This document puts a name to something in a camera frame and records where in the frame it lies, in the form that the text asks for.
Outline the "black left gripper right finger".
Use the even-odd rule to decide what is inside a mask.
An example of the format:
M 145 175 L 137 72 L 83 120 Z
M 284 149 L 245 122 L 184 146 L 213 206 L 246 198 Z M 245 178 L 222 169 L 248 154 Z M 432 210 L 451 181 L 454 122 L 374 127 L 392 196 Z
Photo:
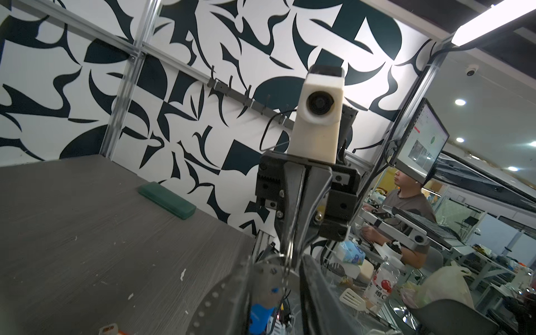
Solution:
M 310 255 L 301 258 L 299 274 L 304 334 L 360 333 L 360 327 L 329 288 L 320 265 Z

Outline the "blue key tag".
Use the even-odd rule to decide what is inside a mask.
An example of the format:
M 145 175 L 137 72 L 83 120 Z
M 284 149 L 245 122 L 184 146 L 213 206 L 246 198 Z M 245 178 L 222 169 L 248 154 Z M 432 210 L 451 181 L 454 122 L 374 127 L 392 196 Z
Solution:
M 255 304 L 251 307 L 250 320 L 248 331 L 250 334 L 259 335 L 265 332 L 269 319 L 272 317 L 275 307 L 265 308 L 261 304 Z

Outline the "metal keyring with keys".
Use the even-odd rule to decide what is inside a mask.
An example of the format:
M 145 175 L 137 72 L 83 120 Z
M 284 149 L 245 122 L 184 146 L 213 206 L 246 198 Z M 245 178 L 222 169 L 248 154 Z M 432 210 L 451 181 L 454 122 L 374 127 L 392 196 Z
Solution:
M 253 301 L 265 308 L 275 307 L 267 329 L 262 334 L 285 334 L 289 322 L 285 320 L 283 306 L 288 302 L 291 290 L 297 290 L 297 277 L 280 264 L 274 255 L 253 263 Z

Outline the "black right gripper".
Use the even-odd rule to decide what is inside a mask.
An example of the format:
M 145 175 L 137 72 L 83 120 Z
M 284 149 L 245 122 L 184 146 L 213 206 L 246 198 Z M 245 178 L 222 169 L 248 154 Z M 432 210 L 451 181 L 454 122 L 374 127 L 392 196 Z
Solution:
M 341 164 L 274 151 L 261 156 L 256 203 L 276 210 L 280 252 L 286 260 L 293 259 L 293 268 L 300 266 L 302 254 L 316 238 L 346 238 L 360 180 L 356 169 Z

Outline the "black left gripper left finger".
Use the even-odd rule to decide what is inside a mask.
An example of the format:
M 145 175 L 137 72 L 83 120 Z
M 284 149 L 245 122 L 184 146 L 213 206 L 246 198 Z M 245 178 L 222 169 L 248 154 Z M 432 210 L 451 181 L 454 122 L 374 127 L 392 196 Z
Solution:
M 186 333 L 248 334 L 253 301 L 253 263 L 241 261 L 202 298 Z

